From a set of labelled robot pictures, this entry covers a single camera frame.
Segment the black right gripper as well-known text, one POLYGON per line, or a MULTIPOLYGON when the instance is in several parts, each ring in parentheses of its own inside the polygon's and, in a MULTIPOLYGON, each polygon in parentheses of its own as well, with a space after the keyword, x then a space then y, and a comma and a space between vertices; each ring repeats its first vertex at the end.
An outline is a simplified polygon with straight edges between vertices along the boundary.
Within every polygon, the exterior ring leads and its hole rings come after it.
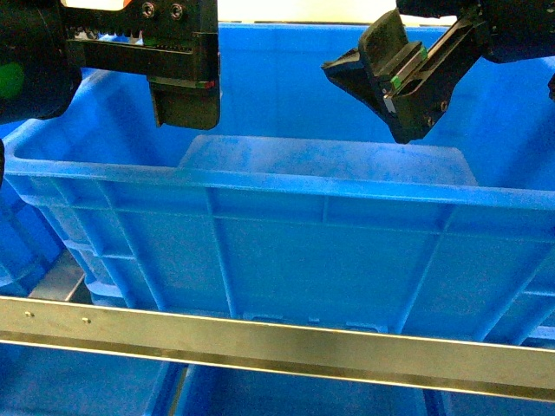
POLYGON ((358 48, 321 69, 327 80, 368 107, 395 140, 423 139, 450 106, 454 89, 480 59, 488 27, 480 8, 466 8, 430 48, 410 42, 398 9, 366 29, 358 48))

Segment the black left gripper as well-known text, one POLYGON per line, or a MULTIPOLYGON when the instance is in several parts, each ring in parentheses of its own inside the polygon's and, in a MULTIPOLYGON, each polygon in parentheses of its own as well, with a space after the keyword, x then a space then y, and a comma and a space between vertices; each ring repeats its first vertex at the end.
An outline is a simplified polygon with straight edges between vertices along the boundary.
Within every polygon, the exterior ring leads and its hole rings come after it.
POLYGON ((60 6, 69 61, 145 75, 158 127, 210 130, 220 121, 215 1, 126 1, 118 10, 60 6))

